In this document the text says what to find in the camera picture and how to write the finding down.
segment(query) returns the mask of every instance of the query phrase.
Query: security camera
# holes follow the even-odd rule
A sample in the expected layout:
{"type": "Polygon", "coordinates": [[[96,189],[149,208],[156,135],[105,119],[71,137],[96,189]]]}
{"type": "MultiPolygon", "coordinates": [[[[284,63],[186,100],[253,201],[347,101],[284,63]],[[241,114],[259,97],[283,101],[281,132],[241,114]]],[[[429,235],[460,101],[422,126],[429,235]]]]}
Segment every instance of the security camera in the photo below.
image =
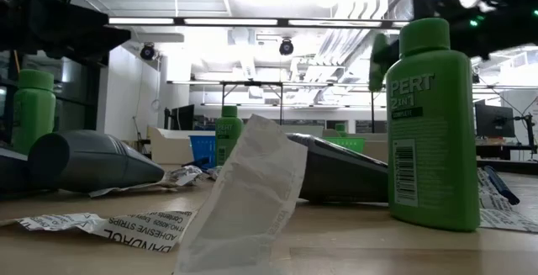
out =
{"type": "Polygon", "coordinates": [[[473,74],[472,74],[472,83],[473,83],[473,84],[478,84],[478,83],[480,83],[480,76],[479,76],[477,73],[473,73],[473,74]]]}
{"type": "Polygon", "coordinates": [[[290,39],[284,39],[282,40],[282,43],[280,44],[280,51],[281,56],[289,56],[293,53],[293,44],[292,40],[290,39]]]}
{"type": "Polygon", "coordinates": [[[157,58],[157,51],[154,43],[144,43],[144,48],[140,51],[142,60],[153,61],[157,58]]]}

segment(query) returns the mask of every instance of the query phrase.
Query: bottle cap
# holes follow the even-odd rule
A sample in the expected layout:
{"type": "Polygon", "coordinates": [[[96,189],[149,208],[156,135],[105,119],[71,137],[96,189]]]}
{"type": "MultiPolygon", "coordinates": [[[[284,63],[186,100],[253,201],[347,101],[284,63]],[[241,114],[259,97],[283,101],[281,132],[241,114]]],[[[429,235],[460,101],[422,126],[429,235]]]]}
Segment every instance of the bottle cap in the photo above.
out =
{"type": "Polygon", "coordinates": [[[450,49],[450,27],[444,19],[419,19],[400,30],[400,57],[417,50],[450,49]]]}
{"type": "Polygon", "coordinates": [[[38,88],[52,91],[54,76],[49,72],[24,69],[18,76],[19,88],[38,88]]]}
{"type": "Polygon", "coordinates": [[[237,106],[223,106],[222,117],[237,117],[237,106]]]}

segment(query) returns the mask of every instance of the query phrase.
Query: desk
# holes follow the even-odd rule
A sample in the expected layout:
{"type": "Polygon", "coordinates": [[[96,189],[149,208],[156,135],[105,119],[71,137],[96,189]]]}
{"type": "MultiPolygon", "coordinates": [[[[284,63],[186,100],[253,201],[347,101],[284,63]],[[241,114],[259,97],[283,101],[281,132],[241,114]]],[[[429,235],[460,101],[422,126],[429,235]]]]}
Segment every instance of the desk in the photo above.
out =
{"type": "MultiPolygon", "coordinates": [[[[538,215],[538,178],[504,175],[527,216],[538,215]]],[[[102,217],[155,210],[194,210],[211,185],[181,193],[139,193],[88,199],[51,193],[0,203],[3,219],[39,214],[93,212],[102,217]]],[[[0,228],[0,273],[39,275],[170,275],[171,253],[143,251],[88,235],[0,228]]],[[[282,275],[536,274],[538,235],[479,229],[454,233],[405,224],[384,207],[313,206],[300,202],[273,247],[282,275]]]]}
{"type": "Polygon", "coordinates": [[[531,151],[530,145],[477,145],[477,156],[482,158],[498,157],[502,160],[511,159],[511,151],[531,151]]]}

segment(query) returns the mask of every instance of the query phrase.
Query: barcode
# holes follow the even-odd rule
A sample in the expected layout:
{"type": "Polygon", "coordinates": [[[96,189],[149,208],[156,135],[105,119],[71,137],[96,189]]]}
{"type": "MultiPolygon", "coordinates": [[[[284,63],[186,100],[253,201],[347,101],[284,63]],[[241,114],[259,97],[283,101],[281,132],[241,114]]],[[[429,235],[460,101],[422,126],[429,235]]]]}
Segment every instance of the barcode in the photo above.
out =
{"type": "Polygon", "coordinates": [[[226,147],[219,147],[217,150],[217,161],[219,164],[217,166],[223,166],[226,161],[226,147]]]}
{"type": "Polygon", "coordinates": [[[395,140],[393,159],[396,203],[417,207],[419,200],[414,140],[395,140]]]}

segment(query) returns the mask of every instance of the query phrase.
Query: computer monitor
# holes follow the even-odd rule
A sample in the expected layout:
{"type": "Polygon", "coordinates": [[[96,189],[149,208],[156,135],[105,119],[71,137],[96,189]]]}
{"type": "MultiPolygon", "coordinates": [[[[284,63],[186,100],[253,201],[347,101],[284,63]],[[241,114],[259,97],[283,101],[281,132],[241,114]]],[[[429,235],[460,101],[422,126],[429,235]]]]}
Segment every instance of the computer monitor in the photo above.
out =
{"type": "Polygon", "coordinates": [[[170,112],[171,130],[193,130],[194,105],[174,108],[170,112]]]}
{"type": "Polygon", "coordinates": [[[515,137],[512,108],[475,104],[478,136],[515,137]]]}

